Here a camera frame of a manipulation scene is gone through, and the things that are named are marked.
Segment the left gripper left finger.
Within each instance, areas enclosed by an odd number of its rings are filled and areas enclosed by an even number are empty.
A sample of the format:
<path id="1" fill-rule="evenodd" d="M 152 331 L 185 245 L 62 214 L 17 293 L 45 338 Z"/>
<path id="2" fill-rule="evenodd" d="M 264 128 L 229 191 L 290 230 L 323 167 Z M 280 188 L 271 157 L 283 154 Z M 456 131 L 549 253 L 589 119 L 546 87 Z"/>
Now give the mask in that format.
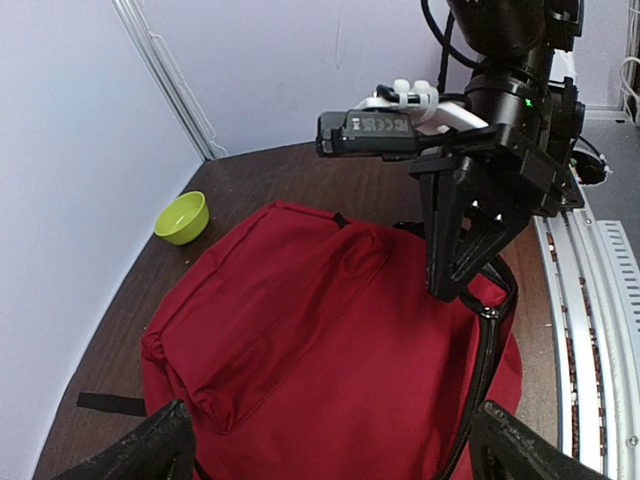
<path id="1" fill-rule="evenodd" d="M 56 477 L 77 479 L 192 479 L 195 434 L 184 402 L 174 400 L 133 431 Z"/>

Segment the red backpack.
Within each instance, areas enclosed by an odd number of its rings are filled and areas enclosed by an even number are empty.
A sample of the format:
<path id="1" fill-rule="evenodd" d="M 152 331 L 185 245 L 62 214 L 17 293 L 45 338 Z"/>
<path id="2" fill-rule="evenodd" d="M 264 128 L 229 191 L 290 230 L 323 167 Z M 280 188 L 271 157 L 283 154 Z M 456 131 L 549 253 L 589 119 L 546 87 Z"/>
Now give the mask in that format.
<path id="1" fill-rule="evenodd" d="M 499 264 L 446 303 L 425 270 L 410 231 L 270 204 L 162 300 L 143 398 L 78 403 L 144 416 L 183 401 L 199 479 L 468 479 L 472 411 L 521 398 L 517 287 Z"/>

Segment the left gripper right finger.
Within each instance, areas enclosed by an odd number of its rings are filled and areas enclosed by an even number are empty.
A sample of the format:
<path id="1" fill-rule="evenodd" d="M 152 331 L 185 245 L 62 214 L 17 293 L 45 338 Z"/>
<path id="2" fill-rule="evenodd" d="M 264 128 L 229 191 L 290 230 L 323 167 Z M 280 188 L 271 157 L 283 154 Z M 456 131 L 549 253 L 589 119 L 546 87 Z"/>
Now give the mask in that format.
<path id="1" fill-rule="evenodd" d="M 493 401 L 484 402 L 471 421 L 469 437 L 475 479 L 603 479 L 569 457 Z"/>

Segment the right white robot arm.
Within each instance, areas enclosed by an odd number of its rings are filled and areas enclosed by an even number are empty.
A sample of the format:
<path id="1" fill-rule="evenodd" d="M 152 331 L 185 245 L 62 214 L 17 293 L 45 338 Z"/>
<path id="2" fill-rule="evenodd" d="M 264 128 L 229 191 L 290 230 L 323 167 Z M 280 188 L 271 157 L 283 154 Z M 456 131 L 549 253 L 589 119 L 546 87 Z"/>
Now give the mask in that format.
<path id="1" fill-rule="evenodd" d="M 479 60 L 465 94 L 481 125 L 456 128 L 410 173 L 420 187 L 429 292 L 452 301 L 528 225 L 584 204 L 570 168 L 585 108 L 556 51 L 582 32 L 579 1 L 453 1 Z"/>

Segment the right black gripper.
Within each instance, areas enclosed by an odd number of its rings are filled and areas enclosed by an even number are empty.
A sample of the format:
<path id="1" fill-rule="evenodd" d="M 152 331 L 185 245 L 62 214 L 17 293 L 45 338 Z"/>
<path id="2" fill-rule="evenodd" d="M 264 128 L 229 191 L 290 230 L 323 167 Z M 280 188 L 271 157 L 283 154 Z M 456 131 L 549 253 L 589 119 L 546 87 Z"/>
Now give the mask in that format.
<path id="1" fill-rule="evenodd" d="M 439 300 L 456 299 L 530 214 L 553 217 L 585 205 L 570 167 L 585 115 L 574 80 L 550 83 L 541 98 L 526 97 L 513 79 L 478 77 L 471 87 L 472 105 L 492 107 L 496 118 L 460 128 L 411 167 L 419 178 L 427 286 Z M 476 165 L 495 183 L 491 197 L 510 195 L 514 203 L 473 199 Z"/>

